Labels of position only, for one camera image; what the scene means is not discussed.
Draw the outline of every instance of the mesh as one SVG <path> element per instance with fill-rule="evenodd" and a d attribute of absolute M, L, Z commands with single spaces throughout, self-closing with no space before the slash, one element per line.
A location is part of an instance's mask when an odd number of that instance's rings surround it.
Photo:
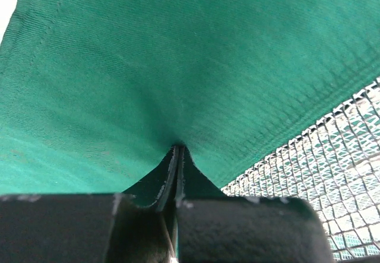
<path fill-rule="evenodd" d="M 380 254 L 379 82 L 380 77 L 222 191 L 306 199 L 336 260 Z"/>

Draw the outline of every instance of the ribbed green fabric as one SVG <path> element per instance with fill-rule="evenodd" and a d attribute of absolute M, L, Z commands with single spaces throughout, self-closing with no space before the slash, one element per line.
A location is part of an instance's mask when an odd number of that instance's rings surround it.
<path fill-rule="evenodd" d="M 380 0 L 18 0 L 0 193 L 122 191 L 185 143 L 223 186 L 380 75 Z"/>

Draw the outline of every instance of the mesh netting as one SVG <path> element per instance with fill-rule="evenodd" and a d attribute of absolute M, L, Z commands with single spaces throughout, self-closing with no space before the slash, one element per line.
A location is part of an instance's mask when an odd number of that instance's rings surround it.
<path fill-rule="evenodd" d="M 380 77 L 222 190 L 297 196 L 318 213 L 336 260 L 380 254 Z"/>

